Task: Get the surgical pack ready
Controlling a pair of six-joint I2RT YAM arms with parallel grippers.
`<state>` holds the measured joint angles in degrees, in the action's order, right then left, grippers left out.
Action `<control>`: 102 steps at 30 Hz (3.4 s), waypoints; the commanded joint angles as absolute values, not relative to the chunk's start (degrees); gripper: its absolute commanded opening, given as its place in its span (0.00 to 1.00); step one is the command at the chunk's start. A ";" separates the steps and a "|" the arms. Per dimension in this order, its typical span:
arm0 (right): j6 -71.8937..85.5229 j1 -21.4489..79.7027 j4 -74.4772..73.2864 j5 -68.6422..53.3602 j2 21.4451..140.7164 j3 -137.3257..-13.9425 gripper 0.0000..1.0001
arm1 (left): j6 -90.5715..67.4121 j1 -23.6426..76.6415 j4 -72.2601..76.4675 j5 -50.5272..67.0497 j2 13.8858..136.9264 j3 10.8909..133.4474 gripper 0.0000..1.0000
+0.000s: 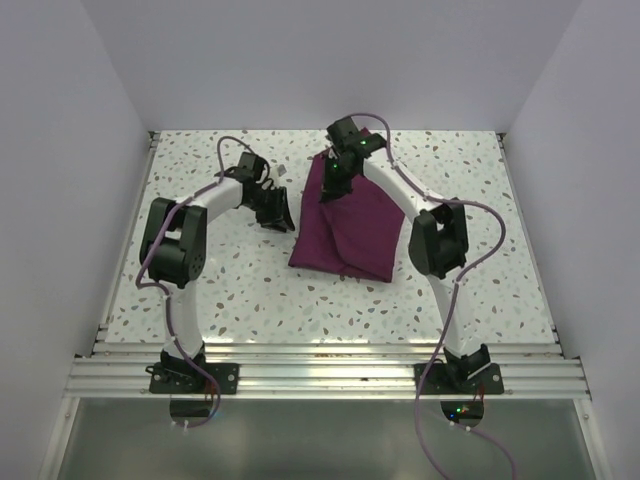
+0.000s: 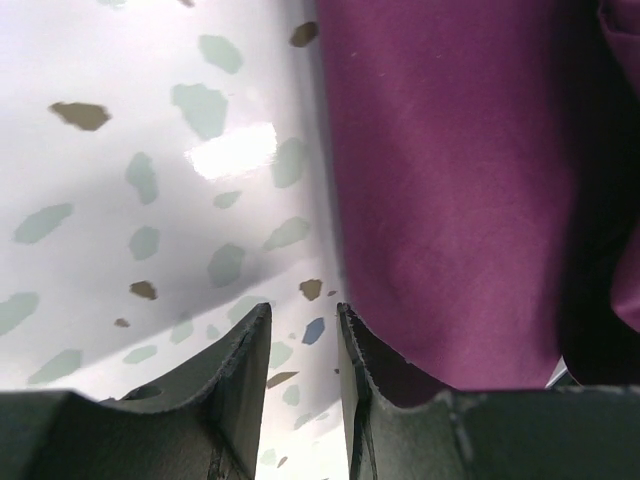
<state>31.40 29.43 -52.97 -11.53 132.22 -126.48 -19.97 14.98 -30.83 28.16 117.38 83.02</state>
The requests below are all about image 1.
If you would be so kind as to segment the purple cloth mat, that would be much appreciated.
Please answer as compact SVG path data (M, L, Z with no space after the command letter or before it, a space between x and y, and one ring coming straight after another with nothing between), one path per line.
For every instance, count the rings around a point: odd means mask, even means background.
M353 192L320 201L324 154L316 154L302 193L300 231L288 265L389 283L405 216L381 188L366 178Z

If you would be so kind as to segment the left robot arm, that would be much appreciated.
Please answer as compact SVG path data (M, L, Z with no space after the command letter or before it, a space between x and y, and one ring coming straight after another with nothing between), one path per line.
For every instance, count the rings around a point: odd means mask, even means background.
M239 368L206 361L197 318L197 286L207 263L208 226L240 207L277 232L295 230L286 172L261 156L244 152L237 165L182 200L158 197L150 205L139 251L139 289L157 288L164 299L166 343L160 360L146 368L154 394L233 393Z

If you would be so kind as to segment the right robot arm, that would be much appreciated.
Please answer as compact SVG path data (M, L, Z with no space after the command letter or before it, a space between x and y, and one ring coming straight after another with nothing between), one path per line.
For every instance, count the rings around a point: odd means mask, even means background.
M470 301L454 278L469 250L464 206L432 193L407 166L390 157L389 141L359 129L350 117L327 128L331 143L324 155L321 201L332 202L353 191L362 176L379 187L411 224L408 254L434 293L442 318L445 360L424 367L422 392L473 393L491 359L488 347L470 330Z

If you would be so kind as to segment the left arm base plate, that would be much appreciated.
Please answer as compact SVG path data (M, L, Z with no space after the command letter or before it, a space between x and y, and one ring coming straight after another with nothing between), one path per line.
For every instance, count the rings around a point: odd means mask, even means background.
M212 394L235 395L239 379L239 365L235 363L205 363L199 366L203 375L191 365L178 361L168 366L160 362L149 365L149 392L152 394Z

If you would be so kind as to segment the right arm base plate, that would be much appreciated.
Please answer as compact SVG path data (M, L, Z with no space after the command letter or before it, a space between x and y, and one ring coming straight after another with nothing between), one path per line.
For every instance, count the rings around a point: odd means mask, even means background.
M491 363L468 380L457 380L448 365L437 359L429 369L420 387L421 395L501 395L505 393L501 370Z

